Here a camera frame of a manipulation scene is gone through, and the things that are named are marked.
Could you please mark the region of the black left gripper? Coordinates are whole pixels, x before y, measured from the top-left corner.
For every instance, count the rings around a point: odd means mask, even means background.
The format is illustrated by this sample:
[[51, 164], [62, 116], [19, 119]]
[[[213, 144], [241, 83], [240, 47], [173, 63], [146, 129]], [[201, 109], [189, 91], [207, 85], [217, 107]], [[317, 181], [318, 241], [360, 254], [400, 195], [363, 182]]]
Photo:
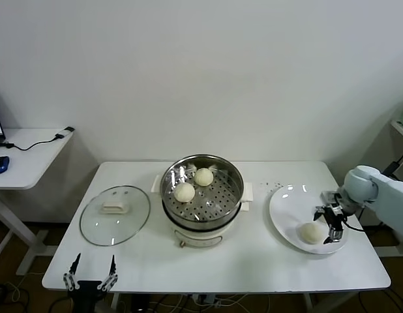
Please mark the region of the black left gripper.
[[103, 280], [80, 280], [76, 278], [76, 270], [80, 262], [81, 254], [76, 256], [70, 269], [63, 275], [63, 282], [68, 290], [68, 296], [73, 300], [73, 313], [93, 313], [96, 304], [106, 296], [105, 291], [110, 291], [118, 280], [115, 256], [112, 256], [108, 276]]

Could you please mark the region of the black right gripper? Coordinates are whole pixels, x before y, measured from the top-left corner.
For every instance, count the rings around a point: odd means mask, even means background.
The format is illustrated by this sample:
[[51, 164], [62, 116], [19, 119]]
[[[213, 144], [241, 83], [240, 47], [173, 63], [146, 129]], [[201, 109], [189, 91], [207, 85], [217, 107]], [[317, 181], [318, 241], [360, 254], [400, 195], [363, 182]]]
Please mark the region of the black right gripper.
[[352, 203], [340, 194], [330, 194], [329, 203], [335, 214], [329, 213], [328, 206], [317, 206], [313, 214], [313, 221], [318, 220], [327, 223], [329, 232], [324, 244], [338, 243], [343, 235], [342, 222], [347, 222], [352, 215]]

